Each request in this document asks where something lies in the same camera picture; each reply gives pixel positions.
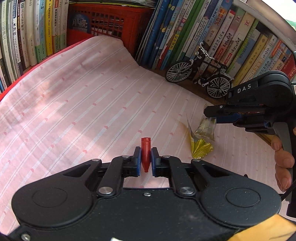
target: yellow wrapper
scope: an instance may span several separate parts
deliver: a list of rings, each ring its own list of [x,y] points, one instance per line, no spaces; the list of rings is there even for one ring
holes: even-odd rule
[[[211,143],[207,143],[204,139],[199,138],[199,136],[191,130],[188,122],[189,136],[191,141],[191,153],[194,159],[201,159],[206,154],[210,153],[214,148]]]

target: book spine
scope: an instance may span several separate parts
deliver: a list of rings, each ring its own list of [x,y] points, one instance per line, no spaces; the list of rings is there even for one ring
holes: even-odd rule
[[[216,34],[218,33],[221,25],[223,24],[223,22],[226,18],[226,15],[228,14],[231,4],[232,4],[232,2],[229,0],[223,0],[223,2],[221,3],[218,13],[214,19],[214,22],[210,26],[209,31],[203,41],[204,47],[207,46],[209,48],[211,46],[211,44],[213,43],[213,41],[216,37]]]
[[[270,34],[270,37],[266,43],[266,45],[264,46],[263,50],[260,53],[260,56],[256,59],[256,61],[254,62],[254,64],[251,67],[251,70],[246,74],[246,76],[243,79],[243,83],[252,79],[256,72],[259,70],[259,68],[261,67],[261,65],[263,64],[263,62],[265,61],[265,59],[267,58],[267,56],[269,55],[270,51],[272,50],[273,46],[275,45],[277,41],[277,37]]]
[[[187,49],[188,49],[191,41],[193,40],[194,35],[195,35],[198,27],[200,26],[200,22],[202,21],[202,18],[204,17],[204,14],[207,11],[207,8],[208,8],[210,2],[211,2],[211,0],[204,1],[203,5],[201,7],[202,10],[199,12],[199,14],[198,14],[198,16],[196,18],[196,21],[194,23],[194,27],[191,29],[191,31],[190,31],[190,33],[188,35],[188,38],[186,39],[185,44],[184,44],[184,46],[182,48],[182,51],[181,51],[181,53],[178,56],[178,59],[179,60],[182,60],[184,58],[184,56],[186,54],[186,51],[187,51]]]
[[[61,16],[62,16],[62,0],[59,0],[57,9],[57,47],[58,51],[61,50]]]
[[[228,69],[226,71],[227,74],[229,74],[229,75],[231,75],[231,76],[234,77],[236,75],[236,73],[237,73],[237,69],[235,67],[236,66],[236,62],[238,61],[239,58],[242,57],[242,53],[244,53],[246,51],[246,49],[248,49],[249,52],[251,51],[251,49],[248,48],[248,46],[251,44],[249,42],[249,39],[250,38],[252,39],[253,37],[257,37],[257,38],[259,37],[260,32],[255,29],[257,27],[258,22],[259,21],[257,19],[255,19],[255,21],[253,22],[253,24],[252,24],[252,26],[251,26],[251,28],[250,28],[247,36],[245,37],[244,41],[241,44],[241,47],[237,51],[237,54],[235,55],[232,63],[229,65],[229,67],[228,67]]]
[[[182,8],[183,2],[184,2],[183,0],[179,0],[176,7],[175,7],[174,13],[173,13],[173,15],[172,15],[172,17],[170,19],[170,23],[169,23],[168,27],[165,30],[165,34],[164,34],[163,39],[161,41],[161,44],[159,46],[158,53],[156,55],[155,61],[154,61],[153,66],[152,66],[153,69],[155,69],[158,66],[158,63],[160,62],[160,57],[161,57],[161,54],[163,52],[163,48],[165,47],[165,44],[166,44],[166,42],[168,40],[168,37],[169,37],[170,33],[172,32],[172,29],[173,29],[174,24],[176,22],[176,18],[179,15],[180,10]]]
[[[17,41],[18,41],[18,47],[20,52],[20,63],[22,66],[22,70],[25,70],[26,66],[25,66],[24,54],[22,51],[22,37],[20,35],[20,0],[17,1]]]
[[[249,32],[255,18],[251,16],[249,13],[245,13],[233,39],[232,42],[229,44],[225,54],[222,58],[222,63],[229,66],[232,62],[233,58],[235,57],[239,47],[241,46],[242,42],[244,41],[246,35]]]
[[[281,56],[273,66],[272,70],[281,71],[288,61],[290,55],[292,54],[291,50],[288,47],[285,47],[284,51],[282,52]]]
[[[261,53],[264,45],[267,41],[267,36],[264,34],[260,34],[254,48],[252,49],[251,53],[249,54],[248,58],[243,63],[242,67],[239,69],[238,73],[235,75],[234,81],[240,84],[243,78],[246,76],[248,71],[251,69],[253,63],[258,58],[259,54]]]
[[[273,49],[271,50],[271,52],[269,53],[269,55],[265,59],[264,63],[261,65],[261,67],[259,68],[259,70],[255,74],[255,77],[257,77],[257,76],[259,76],[259,75],[261,75],[261,74],[268,71],[270,63],[272,62],[272,60],[274,58],[276,58],[276,55],[281,50],[283,45],[284,45],[283,41],[278,39],[277,43],[275,44],[275,46],[273,47]]]
[[[1,2],[1,51],[4,53],[4,65],[8,72],[8,79],[10,83],[15,81],[15,77],[13,74],[10,56],[9,56],[9,48],[7,42],[7,30],[6,30],[6,16],[7,16],[7,0],[3,0]]]
[[[186,21],[186,24],[183,27],[183,30],[182,30],[181,35],[179,37],[179,40],[176,43],[174,52],[171,55],[172,60],[170,61],[170,63],[178,60],[178,56],[180,55],[182,47],[185,44],[185,40],[187,39],[187,36],[189,35],[189,32],[190,32],[190,30],[197,18],[198,13],[200,12],[200,9],[201,9],[204,1],[205,0],[196,0],[195,1],[195,4],[188,16],[188,20]]]
[[[41,42],[40,42],[40,28],[39,28],[39,9],[40,3],[39,0],[35,1],[34,5],[34,37],[35,37],[35,49],[36,49],[36,57],[37,63],[42,61],[41,57]]]
[[[26,26],[25,26],[25,7],[26,0],[20,0],[20,42],[24,59],[24,69],[30,66],[29,54],[27,49]]]
[[[52,9],[52,51],[57,53],[58,43],[57,43],[57,10],[59,7],[59,0],[54,0],[54,5]]]
[[[208,54],[210,57],[214,56],[214,54],[217,51],[217,48],[220,45],[220,42],[222,41],[222,39],[225,36],[225,33],[227,31],[227,29],[229,28],[231,22],[233,21],[233,18],[235,16],[235,11],[233,10],[229,10],[220,30],[219,33],[216,35],[215,39],[212,41],[212,44],[210,46],[210,49],[208,51]],[[210,59],[205,59],[204,61],[206,61],[207,63],[210,63]],[[204,71],[206,70],[206,68],[208,67],[208,64],[206,63],[202,63],[200,66],[200,72],[201,74],[204,73]]]
[[[13,6],[14,6],[14,0],[9,1],[8,6],[9,6],[9,15],[8,18],[9,20],[7,21],[8,23],[8,31],[9,31],[9,36],[10,36],[10,46],[9,46],[9,51],[11,54],[11,58],[10,60],[12,61],[12,69],[13,69],[13,74],[15,76],[15,79],[17,80],[20,77],[20,72],[18,69],[18,64],[17,64],[17,57],[16,57],[16,53],[15,53],[15,31],[16,31],[16,25],[15,27],[14,25],[14,17],[13,17]]]
[[[284,52],[286,48],[286,45],[284,43],[281,44],[280,48],[278,48],[275,56],[273,57],[273,59],[271,60],[271,62],[269,63],[268,66],[268,71],[271,71],[273,66],[275,65],[275,63],[278,61],[279,57],[281,56],[281,54]]]
[[[157,38],[158,30],[160,29],[160,25],[164,20],[165,13],[166,13],[166,10],[168,9],[168,6],[169,6],[169,0],[163,0],[159,9],[158,15],[156,17],[154,26],[151,30],[151,33],[147,42],[147,46],[144,50],[143,58],[141,61],[141,65],[143,66],[148,63],[149,57],[151,55],[153,46]]]
[[[61,50],[67,47],[67,17],[68,17],[69,1],[62,1],[62,13],[61,13],[61,37],[60,45]]]
[[[39,38],[41,44],[41,59],[46,57],[45,44],[45,0],[39,1]]]
[[[161,55],[160,55],[160,58],[159,58],[160,60],[159,60],[158,65],[157,65],[158,69],[161,68],[163,60],[164,60],[164,58],[165,58],[165,56],[166,56],[166,54],[168,52],[168,49],[169,49],[169,47],[170,47],[170,45],[171,45],[171,43],[173,41],[173,38],[174,38],[175,34],[177,32],[178,26],[180,25],[180,22],[183,19],[183,16],[184,16],[184,14],[185,14],[188,6],[189,6],[189,3],[190,3],[190,0],[185,0],[184,3],[183,3],[183,6],[181,8],[182,10],[180,11],[180,13],[179,13],[179,15],[177,17],[177,21],[175,21],[175,23],[174,23],[173,31],[170,32],[170,34],[168,36],[168,40],[165,43],[165,46],[164,46],[164,48],[163,48],[163,50],[161,52]]]
[[[195,3],[195,0],[192,0],[192,1],[190,2],[189,6],[188,6],[188,8],[187,8],[187,11],[186,11],[185,14],[184,14],[184,17],[183,17],[183,19],[181,20],[179,27],[177,28],[177,31],[176,31],[176,33],[175,33],[175,35],[174,35],[174,37],[173,37],[172,43],[171,43],[171,45],[170,45],[170,47],[169,47],[169,49],[168,49],[168,52],[167,52],[167,54],[166,54],[166,56],[165,56],[165,58],[164,58],[164,60],[163,60],[162,65],[161,65],[161,67],[160,67],[161,70],[164,70],[165,66],[166,66],[167,63],[168,63],[168,60],[169,60],[169,58],[170,58],[170,55],[172,54],[172,51],[173,51],[173,49],[174,49],[174,47],[175,47],[175,45],[176,45],[176,42],[177,42],[177,40],[178,40],[178,38],[179,38],[179,36],[180,36],[180,34],[181,34],[182,29],[183,29],[183,27],[184,27],[184,25],[185,25],[185,23],[186,23],[186,21],[187,21],[187,18],[188,18],[188,16],[189,16],[190,12],[191,12],[191,9],[193,8],[194,3]]]
[[[185,54],[185,60],[188,60],[190,59],[190,57],[192,56],[192,54],[194,53],[194,50],[196,48],[197,45],[199,45],[199,39],[203,33],[203,31],[205,30],[205,28],[207,27],[207,24],[211,18],[211,15],[213,14],[214,10],[215,10],[215,7],[216,5],[218,4],[218,0],[212,0],[211,3],[209,4],[200,24],[199,24],[199,27],[198,29],[196,30],[195,32],[195,35],[194,35],[194,38],[193,40],[191,41],[187,51],[186,51],[186,54]]]
[[[25,33],[27,39],[27,49],[29,55],[29,62],[31,66],[37,64],[35,39],[34,39],[34,1],[27,0],[25,8]]]
[[[54,0],[46,0],[45,2],[45,44],[46,55],[53,53],[52,50],[52,3]]]
[[[166,13],[165,18],[163,20],[163,23],[160,26],[160,31],[158,33],[158,37],[155,41],[153,51],[150,55],[150,59],[149,59],[149,63],[148,63],[149,68],[155,69],[157,66],[158,59],[159,59],[159,56],[157,56],[158,50],[160,48],[160,45],[161,45],[164,35],[166,33],[166,29],[167,29],[167,27],[170,23],[170,20],[173,16],[177,2],[178,2],[178,0],[171,0],[171,3],[168,6],[167,13]]]

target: human hand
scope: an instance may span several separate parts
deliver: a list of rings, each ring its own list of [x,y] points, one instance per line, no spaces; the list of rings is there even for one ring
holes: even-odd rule
[[[296,127],[294,128],[293,132],[294,135],[296,135]],[[271,148],[275,150],[274,160],[276,162],[276,182],[279,186],[279,189],[282,192],[285,192],[292,184],[292,177],[287,168],[293,167],[295,160],[292,154],[283,150],[282,142],[277,136],[273,137],[271,141]]]

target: metal screw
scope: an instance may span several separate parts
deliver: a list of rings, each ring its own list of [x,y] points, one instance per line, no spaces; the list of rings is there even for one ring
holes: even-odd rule
[[[113,192],[113,188],[111,187],[101,187],[99,189],[99,193],[101,194],[111,194]]]
[[[190,195],[190,194],[194,193],[194,190],[191,187],[182,187],[182,188],[180,188],[180,193],[182,193],[184,195]]]
[[[30,241],[31,240],[30,235],[29,234],[26,234],[26,233],[22,234],[20,237],[24,241]]]
[[[151,194],[150,192],[144,192],[143,195],[144,195],[145,197],[150,197],[152,194]]]

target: striped fabric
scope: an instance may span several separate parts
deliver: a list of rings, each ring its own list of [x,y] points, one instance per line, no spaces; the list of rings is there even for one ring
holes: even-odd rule
[[[92,158],[132,155],[151,137],[160,155],[191,160],[206,101],[139,67],[120,40],[97,36],[26,75],[0,102],[0,231],[17,227],[10,201],[20,187]],[[276,187],[271,148],[254,134],[218,125],[206,161]],[[151,171],[127,187],[166,187]]]

